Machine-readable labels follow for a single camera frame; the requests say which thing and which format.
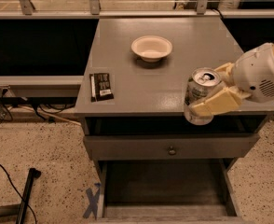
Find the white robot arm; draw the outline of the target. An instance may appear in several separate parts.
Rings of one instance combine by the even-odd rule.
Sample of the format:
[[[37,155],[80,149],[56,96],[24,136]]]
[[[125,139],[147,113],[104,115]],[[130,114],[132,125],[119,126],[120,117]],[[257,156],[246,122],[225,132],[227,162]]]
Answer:
[[[199,117],[237,110],[243,100],[264,103],[274,100],[274,43],[243,53],[234,63],[215,69],[222,81],[212,93],[190,104]]]

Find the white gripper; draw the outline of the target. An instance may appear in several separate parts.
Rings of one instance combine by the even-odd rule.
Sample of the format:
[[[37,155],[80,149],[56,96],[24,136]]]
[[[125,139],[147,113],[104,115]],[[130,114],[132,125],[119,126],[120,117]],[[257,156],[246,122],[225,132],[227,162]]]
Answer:
[[[274,43],[265,43],[241,55],[235,64],[225,63],[215,69],[232,86],[224,87],[193,102],[189,109],[199,117],[237,110],[246,98],[257,103],[274,100]]]

